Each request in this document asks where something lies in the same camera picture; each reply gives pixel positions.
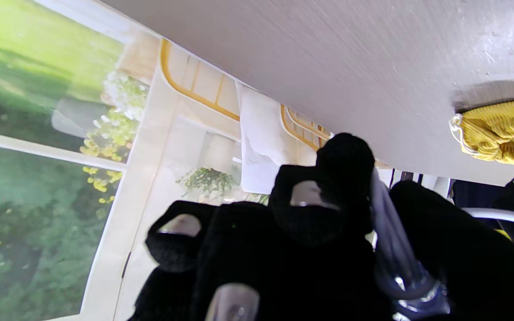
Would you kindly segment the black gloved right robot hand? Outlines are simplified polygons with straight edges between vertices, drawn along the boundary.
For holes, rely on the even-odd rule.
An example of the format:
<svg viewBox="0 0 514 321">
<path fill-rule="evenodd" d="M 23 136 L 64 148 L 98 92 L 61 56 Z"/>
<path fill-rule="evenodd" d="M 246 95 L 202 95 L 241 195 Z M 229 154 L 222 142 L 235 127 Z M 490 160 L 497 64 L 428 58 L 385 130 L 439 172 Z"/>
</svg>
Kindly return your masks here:
<svg viewBox="0 0 514 321">
<path fill-rule="evenodd" d="M 175 201 L 130 319 L 514 321 L 514 242 L 374 166 L 340 133 L 314 166 L 281 166 L 268 205 Z"/>
</svg>

